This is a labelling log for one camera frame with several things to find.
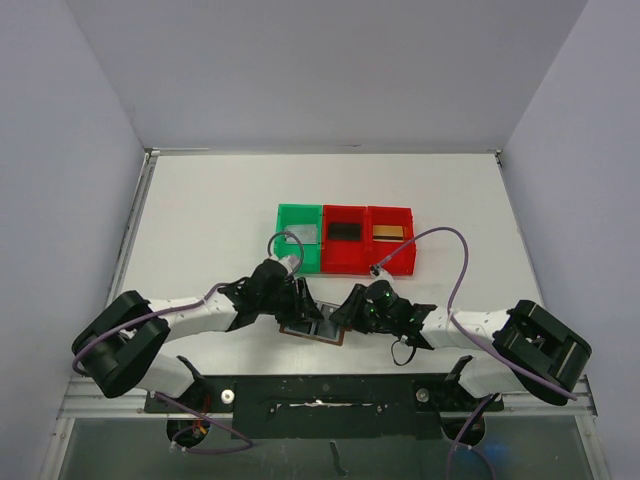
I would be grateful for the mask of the brown leather card holder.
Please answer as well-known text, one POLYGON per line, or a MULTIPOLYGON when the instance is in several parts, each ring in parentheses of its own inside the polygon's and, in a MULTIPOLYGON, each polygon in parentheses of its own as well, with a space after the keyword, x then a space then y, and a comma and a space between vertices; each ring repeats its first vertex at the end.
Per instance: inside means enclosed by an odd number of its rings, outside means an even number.
POLYGON ((333 323, 323 323, 322 321, 295 323, 288 326, 281 325, 279 328, 281 334, 334 346, 343 344, 347 331, 348 328, 333 323))

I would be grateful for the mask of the red middle bin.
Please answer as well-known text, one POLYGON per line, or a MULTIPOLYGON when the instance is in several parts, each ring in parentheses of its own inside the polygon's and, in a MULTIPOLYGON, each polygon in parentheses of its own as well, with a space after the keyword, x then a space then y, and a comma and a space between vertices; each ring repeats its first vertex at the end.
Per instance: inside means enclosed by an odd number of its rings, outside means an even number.
POLYGON ((323 206, 321 272, 326 274, 366 274, 370 241, 367 210, 364 206, 331 205, 323 206), (360 242, 329 241, 327 227, 331 222, 360 223, 360 242))

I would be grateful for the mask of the black card in bin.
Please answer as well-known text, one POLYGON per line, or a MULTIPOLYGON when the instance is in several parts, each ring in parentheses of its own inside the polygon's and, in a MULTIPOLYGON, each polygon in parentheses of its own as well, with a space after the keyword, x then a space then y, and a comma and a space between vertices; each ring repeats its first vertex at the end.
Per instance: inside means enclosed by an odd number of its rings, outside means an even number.
POLYGON ((362 225, 360 223, 331 222, 327 227, 329 241, 360 242, 362 225))

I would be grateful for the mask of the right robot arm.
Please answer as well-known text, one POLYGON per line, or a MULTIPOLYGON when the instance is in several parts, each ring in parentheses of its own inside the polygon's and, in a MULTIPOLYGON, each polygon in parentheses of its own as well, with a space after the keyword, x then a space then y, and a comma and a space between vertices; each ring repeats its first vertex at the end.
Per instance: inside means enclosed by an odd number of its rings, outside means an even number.
POLYGON ((527 391, 564 406, 592 355, 589 343, 531 300, 510 309, 453 312, 399 296, 387 280, 357 284, 331 314, 360 333, 389 334, 414 350, 479 351, 456 382, 472 397, 527 391))

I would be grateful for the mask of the red bin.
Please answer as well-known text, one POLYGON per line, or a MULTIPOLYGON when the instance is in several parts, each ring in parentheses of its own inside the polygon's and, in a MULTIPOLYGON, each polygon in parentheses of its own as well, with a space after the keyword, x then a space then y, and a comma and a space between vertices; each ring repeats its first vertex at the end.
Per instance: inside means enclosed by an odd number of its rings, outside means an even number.
POLYGON ((323 206, 321 272, 326 274, 366 274, 370 241, 367 210, 364 206, 331 205, 323 206), (329 241, 327 227, 331 222, 360 223, 360 242, 329 241))
POLYGON ((390 256, 390 259, 382 266, 385 270, 393 276, 412 276, 416 264, 416 244, 411 243, 398 253, 393 254, 394 251, 414 236, 412 210, 407 207, 368 206, 367 213, 371 224, 370 264, 376 264, 390 256), (404 228, 404 242, 374 242, 372 240, 372 227, 374 225, 402 225, 404 228))

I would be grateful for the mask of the silver card in bin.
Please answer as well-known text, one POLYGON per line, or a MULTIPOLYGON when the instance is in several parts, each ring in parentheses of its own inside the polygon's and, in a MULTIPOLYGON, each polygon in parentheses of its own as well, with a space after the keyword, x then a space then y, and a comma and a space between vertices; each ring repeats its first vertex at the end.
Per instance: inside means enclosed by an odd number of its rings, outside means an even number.
POLYGON ((315 245, 319 241, 319 227, 317 224, 287 225, 285 231, 293 234, 303 245, 315 245))

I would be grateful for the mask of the red right bin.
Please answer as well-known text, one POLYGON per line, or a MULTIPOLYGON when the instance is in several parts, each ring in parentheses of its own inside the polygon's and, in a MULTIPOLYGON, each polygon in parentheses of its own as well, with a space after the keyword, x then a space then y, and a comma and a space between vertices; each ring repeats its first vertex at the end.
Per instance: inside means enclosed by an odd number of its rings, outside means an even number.
POLYGON ((416 244, 411 243, 398 253, 393 254, 394 251, 414 236, 412 210, 407 207, 368 206, 367 213, 371 224, 370 264, 376 264, 390 256, 390 259, 382 266, 385 270, 393 276, 412 276, 416 264, 416 244), (374 242, 372 240, 372 227, 374 225, 402 225, 404 228, 404 242, 374 242))

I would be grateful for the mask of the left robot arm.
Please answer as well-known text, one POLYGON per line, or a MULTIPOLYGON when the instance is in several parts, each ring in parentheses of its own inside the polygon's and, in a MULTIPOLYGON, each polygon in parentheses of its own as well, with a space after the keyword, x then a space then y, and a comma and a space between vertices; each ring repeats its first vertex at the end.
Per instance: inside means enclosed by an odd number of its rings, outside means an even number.
POLYGON ((281 325, 320 321, 323 315, 294 256, 272 256, 248 277, 217 283, 201 297, 148 300, 120 294, 73 341, 73 370, 90 377, 107 398, 132 389, 178 399, 202 377, 182 357, 162 354, 164 344, 206 332, 228 333, 270 315, 281 325))

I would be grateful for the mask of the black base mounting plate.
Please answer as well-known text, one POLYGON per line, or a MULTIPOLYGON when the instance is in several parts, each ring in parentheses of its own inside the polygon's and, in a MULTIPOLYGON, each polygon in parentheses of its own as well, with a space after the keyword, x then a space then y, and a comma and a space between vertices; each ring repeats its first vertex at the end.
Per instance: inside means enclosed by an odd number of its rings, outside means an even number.
POLYGON ((168 414, 168 434, 187 426, 182 407, 230 415, 252 440, 459 439, 475 446, 486 433, 482 406, 455 373, 345 375, 205 375, 176 404, 148 396, 144 410, 168 414))

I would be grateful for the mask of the gold card in bin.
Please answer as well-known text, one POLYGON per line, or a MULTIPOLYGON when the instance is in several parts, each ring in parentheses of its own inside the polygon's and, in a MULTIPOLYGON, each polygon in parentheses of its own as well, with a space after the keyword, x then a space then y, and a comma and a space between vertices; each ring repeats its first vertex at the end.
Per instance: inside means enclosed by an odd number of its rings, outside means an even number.
POLYGON ((372 240, 383 243, 403 243, 404 228, 402 225, 374 225, 372 240))

